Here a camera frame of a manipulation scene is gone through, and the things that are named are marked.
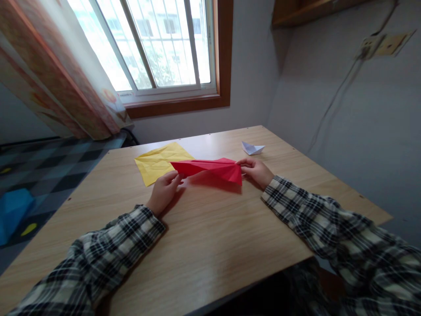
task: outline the plaid shirt sleeve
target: plaid shirt sleeve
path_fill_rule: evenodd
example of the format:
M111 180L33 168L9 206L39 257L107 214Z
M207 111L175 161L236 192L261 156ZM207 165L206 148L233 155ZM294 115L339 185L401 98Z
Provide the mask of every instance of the plaid shirt sleeve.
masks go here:
M368 218L345 211L332 198L311 194L279 176L262 200L342 277L347 293L340 306L344 314L421 313L419 249Z
M9 315L94 315L101 299L164 232L146 206L136 205L99 231L77 239L64 259Z

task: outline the wooden table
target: wooden table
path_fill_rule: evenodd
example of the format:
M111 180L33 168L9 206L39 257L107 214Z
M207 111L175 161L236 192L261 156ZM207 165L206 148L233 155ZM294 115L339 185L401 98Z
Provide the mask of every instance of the wooden table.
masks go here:
M196 159L247 157L241 141L275 173L344 208L384 223L392 217L262 126L177 141ZM111 150L0 278L0 313L24 297L90 230L146 203L134 158L173 140ZM261 191L201 174L182 185L164 217L169 229L110 298L110 315L181 315L312 256L260 200Z

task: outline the folded red paper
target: folded red paper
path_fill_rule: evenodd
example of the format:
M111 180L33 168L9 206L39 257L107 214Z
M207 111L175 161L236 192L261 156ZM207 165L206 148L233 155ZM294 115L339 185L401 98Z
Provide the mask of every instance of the folded red paper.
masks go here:
M214 175L238 185L243 185L241 180L241 167L234 160L221 158L218 160L183 160L171 162L179 173L192 176L204 170L209 170Z

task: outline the electrical outlet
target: electrical outlet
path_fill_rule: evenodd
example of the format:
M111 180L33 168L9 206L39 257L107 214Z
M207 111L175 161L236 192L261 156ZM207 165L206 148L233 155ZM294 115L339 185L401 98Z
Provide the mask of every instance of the electrical outlet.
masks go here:
M385 35L377 35L377 36L370 36L363 39L363 42L360 45L360 49L358 50L357 55L355 58L359 58L363 50L367 50L364 53L364 57L362 59L367 60L373 57L376 49L379 47L380 43L384 39Z
M375 55L395 57L414 33L415 31L399 35L387 35L379 45Z

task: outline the hand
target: hand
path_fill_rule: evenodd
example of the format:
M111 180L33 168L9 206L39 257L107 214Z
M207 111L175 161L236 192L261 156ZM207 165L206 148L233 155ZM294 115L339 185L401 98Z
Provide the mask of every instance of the hand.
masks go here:
M236 164L241 166L242 173L252 177L253 180L256 181L263 190L266 189L274 177L272 171L270 171L269 168L266 167L266 165L260 160L244 158L238 160Z
M171 202L177 191L178 185L183 184L181 181L183 177L182 174L178 174L178 172L174 170L164 174L155 182L152 195L145 206L149 207L156 217L159 217L162 211Z

